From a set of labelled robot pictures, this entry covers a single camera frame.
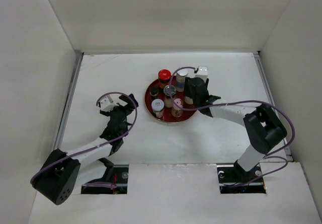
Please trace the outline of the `black round-top grinder bottle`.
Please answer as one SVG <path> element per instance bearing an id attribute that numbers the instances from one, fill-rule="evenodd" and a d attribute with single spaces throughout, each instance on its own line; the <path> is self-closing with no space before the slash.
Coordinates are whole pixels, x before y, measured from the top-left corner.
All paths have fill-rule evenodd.
<path id="1" fill-rule="evenodd" d="M 190 97 L 185 96 L 185 103 L 188 105 L 193 105 L 193 99 Z"/>

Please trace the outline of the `tall silver-lid blue-label jar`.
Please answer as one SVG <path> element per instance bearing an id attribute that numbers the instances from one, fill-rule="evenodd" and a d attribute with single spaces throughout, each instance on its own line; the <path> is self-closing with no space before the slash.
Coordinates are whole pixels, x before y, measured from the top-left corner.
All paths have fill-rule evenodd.
<path id="1" fill-rule="evenodd" d="M 186 69 L 179 70 L 176 73 L 176 89 L 177 92 L 183 92 L 185 87 L 186 76 L 188 75 L 188 71 Z"/>

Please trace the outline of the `small black-cap spice bottle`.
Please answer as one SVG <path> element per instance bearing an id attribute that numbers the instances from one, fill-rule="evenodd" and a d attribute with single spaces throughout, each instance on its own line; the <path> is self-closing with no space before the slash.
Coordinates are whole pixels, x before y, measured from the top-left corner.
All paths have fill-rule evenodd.
<path id="1" fill-rule="evenodd" d="M 150 97 L 151 97 L 152 101 L 157 99 L 158 98 L 158 87 L 156 87 L 156 86 L 150 87 L 149 93 L 150 93 Z"/>

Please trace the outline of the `pink-lid spice jar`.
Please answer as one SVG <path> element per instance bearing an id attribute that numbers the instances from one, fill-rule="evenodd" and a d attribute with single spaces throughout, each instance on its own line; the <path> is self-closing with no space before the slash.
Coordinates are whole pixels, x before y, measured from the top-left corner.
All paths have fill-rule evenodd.
<path id="1" fill-rule="evenodd" d="M 172 107 L 172 111 L 171 114 L 173 117 L 175 118 L 179 118 L 183 115 L 183 103 L 182 100 L 180 98 L 176 98 L 173 100 L 173 107 Z"/>

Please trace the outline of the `clear-dome-lid spice jar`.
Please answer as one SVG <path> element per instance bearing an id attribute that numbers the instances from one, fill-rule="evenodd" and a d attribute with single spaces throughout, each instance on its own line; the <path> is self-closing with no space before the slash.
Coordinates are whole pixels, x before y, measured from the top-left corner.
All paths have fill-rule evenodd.
<path id="1" fill-rule="evenodd" d="M 176 87 L 175 86 L 170 86 L 167 85 L 164 88 L 164 95 L 165 95 L 165 99 L 164 99 L 164 103 L 165 103 L 165 107 L 167 108 L 172 108 L 173 107 L 173 99 L 175 98 L 175 95 L 177 93 Z"/>

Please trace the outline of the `white-lid low jar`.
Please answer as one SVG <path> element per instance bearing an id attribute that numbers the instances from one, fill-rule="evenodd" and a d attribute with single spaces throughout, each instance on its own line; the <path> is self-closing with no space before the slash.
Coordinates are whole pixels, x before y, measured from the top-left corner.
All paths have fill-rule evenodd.
<path id="1" fill-rule="evenodd" d="M 151 108 L 154 116 L 156 118 L 162 118 L 164 115 L 165 104 L 161 99 L 155 99 L 151 103 Z"/>

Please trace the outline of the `red-lid chili sauce jar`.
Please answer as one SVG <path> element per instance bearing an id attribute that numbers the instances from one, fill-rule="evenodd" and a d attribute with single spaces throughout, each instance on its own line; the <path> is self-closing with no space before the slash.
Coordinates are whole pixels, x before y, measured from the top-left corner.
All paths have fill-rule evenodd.
<path id="1" fill-rule="evenodd" d="M 164 89 L 169 84 L 172 74 L 168 69 L 161 69 L 158 72 L 158 85 L 161 89 Z"/>

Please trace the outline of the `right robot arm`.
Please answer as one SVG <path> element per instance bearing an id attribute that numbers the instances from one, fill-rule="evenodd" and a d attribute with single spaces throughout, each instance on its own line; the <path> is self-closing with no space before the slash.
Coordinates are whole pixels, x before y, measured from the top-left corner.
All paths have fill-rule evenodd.
<path id="1" fill-rule="evenodd" d="M 201 78 L 186 78 L 184 96 L 191 98 L 203 115 L 228 120 L 246 129 L 250 145 L 233 165 L 236 180 L 246 182 L 255 166 L 287 136 L 287 130 L 271 105 L 265 102 L 253 110 L 241 103 L 212 106 L 220 97 L 209 94 L 207 86 L 208 81 Z"/>

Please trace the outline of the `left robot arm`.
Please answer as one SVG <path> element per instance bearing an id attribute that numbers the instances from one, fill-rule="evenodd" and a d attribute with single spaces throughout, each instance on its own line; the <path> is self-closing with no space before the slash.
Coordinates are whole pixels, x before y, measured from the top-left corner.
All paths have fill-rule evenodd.
<path id="1" fill-rule="evenodd" d="M 127 117 L 131 113 L 137 113 L 139 104 L 133 94 L 119 93 L 119 99 L 125 105 L 113 105 L 110 96 L 111 93 L 106 93 L 96 102 L 100 114 L 109 118 L 103 133 L 94 141 L 75 150 L 53 150 L 41 169 L 31 178 L 32 187 L 55 205 L 64 203 L 77 186 L 82 187 L 81 192 L 88 193 L 95 193 L 97 189 L 115 191 L 123 186 L 118 184 L 114 164 L 107 158 L 120 149 L 123 138 L 134 127 L 134 123 L 129 123 Z M 103 164 L 96 170 L 97 178 L 85 172 L 89 177 L 85 180 L 81 171 L 96 161 Z"/>

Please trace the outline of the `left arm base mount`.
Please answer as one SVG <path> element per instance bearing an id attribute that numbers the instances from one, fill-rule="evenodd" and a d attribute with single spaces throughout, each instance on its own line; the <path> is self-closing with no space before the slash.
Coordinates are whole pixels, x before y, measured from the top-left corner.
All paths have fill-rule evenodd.
<path id="1" fill-rule="evenodd" d="M 98 176 L 86 181 L 81 186 L 81 194 L 127 194 L 129 166 L 115 165 L 107 158 L 95 161 L 100 167 Z"/>

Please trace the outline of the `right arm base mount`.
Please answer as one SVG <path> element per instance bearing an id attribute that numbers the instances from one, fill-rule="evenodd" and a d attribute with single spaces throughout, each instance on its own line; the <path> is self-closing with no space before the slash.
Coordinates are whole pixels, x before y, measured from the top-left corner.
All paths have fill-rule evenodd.
<path id="1" fill-rule="evenodd" d="M 233 165 L 217 165 L 219 191 L 221 194 L 266 194 L 260 165 L 249 172 L 237 174 Z"/>

